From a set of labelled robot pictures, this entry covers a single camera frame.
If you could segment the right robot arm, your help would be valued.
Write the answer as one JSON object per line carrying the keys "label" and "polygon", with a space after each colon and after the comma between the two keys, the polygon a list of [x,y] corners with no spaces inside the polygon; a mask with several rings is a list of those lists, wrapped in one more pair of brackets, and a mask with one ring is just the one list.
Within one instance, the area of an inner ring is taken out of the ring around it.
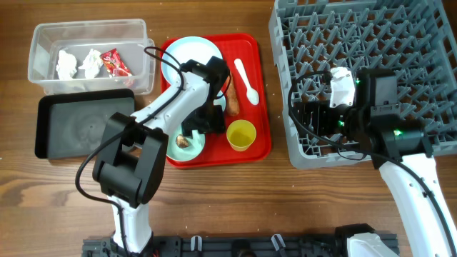
{"label": "right robot arm", "polygon": [[[330,99],[296,101],[298,85],[316,76],[330,85]],[[456,225],[438,182],[433,148],[420,121],[401,118],[395,73],[352,74],[338,67],[303,74],[292,83],[286,100],[298,134],[371,157],[396,202],[413,254],[455,256]],[[329,139],[338,133],[358,147]]]}

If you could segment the yellow plastic cup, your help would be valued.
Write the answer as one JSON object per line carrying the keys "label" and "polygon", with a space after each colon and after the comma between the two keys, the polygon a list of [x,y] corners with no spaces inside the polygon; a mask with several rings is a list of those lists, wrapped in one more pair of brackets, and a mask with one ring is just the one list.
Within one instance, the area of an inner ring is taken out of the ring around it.
{"label": "yellow plastic cup", "polygon": [[256,140],[256,128],[247,120],[233,121],[226,130],[226,138],[235,151],[245,151]]}

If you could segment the orange carrot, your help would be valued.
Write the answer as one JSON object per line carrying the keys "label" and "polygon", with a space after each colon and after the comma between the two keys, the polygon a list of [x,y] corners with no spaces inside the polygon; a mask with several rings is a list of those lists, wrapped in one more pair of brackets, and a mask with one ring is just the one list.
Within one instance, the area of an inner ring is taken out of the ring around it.
{"label": "orange carrot", "polygon": [[229,116],[237,116],[240,113],[240,106],[232,74],[230,74],[226,80],[226,89],[224,94],[226,97],[226,113]]}

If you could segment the mint green bowl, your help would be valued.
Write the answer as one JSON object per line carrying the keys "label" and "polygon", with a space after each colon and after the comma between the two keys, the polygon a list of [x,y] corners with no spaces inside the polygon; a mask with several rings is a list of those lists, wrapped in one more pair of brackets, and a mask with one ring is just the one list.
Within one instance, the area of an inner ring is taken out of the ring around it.
{"label": "mint green bowl", "polygon": [[170,136],[166,155],[173,161],[190,161],[195,159],[204,149],[206,135],[199,133],[197,130],[191,132],[191,137],[185,137],[188,146],[180,148],[176,142],[177,138],[182,135],[182,128],[178,127]]}

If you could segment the white tissue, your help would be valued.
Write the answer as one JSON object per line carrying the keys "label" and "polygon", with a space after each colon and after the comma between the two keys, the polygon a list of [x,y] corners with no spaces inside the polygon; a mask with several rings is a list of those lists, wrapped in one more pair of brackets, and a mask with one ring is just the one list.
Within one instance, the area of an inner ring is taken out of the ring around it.
{"label": "white tissue", "polygon": [[95,49],[91,49],[83,60],[83,64],[79,67],[79,70],[84,72],[86,79],[95,79],[103,66],[103,61],[100,57],[101,53]]}
{"label": "white tissue", "polygon": [[64,50],[59,51],[59,59],[56,65],[56,72],[60,80],[70,80],[76,74],[76,57],[72,54],[68,54]]}

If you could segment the red snack wrapper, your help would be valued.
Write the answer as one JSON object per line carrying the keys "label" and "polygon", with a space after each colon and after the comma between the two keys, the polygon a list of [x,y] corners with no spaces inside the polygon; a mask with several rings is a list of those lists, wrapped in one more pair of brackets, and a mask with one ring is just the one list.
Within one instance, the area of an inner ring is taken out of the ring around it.
{"label": "red snack wrapper", "polygon": [[121,59],[117,49],[112,49],[100,55],[104,67],[108,71],[110,77],[116,76],[131,76],[131,70]]}

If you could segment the brown food scrap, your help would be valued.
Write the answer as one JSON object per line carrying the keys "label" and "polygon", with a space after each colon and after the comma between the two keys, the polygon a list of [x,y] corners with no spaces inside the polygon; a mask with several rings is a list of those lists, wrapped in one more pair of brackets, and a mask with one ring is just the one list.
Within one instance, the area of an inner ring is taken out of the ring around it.
{"label": "brown food scrap", "polygon": [[179,148],[187,148],[187,147],[190,146],[190,143],[189,143],[188,139],[185,136],[183,136],[182,134],[179,134],[176,137],[176,145]]}

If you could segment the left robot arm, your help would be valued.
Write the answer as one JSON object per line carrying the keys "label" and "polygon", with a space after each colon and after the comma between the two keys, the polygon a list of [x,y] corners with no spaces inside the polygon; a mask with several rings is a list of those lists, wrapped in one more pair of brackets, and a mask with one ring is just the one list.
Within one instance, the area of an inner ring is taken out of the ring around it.
{"label": "left robot arm", "polygon": [[76,172],[78,192],[111,205],[116,227],[109,238],[84,241],[83,256],[157,256],[148,203],[164,175],[169,134],[178,127],[184,136],[226,130],[222,108],[214,105],[230,77],[226,61],[212,56],[206,64],[172,59],[168,65],[177,82],[131,116],[112,115],[101,144]]}

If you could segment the light blue bowl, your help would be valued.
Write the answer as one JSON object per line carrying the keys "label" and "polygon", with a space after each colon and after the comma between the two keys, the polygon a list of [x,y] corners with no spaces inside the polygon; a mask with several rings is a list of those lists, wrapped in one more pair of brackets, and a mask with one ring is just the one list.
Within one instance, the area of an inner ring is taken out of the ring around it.
{"label": "light blue bowl", "polygon": [[219,91],[214,99],[214,106],[220,106],[223,112],[226,110],[226,97],[222,91]]}

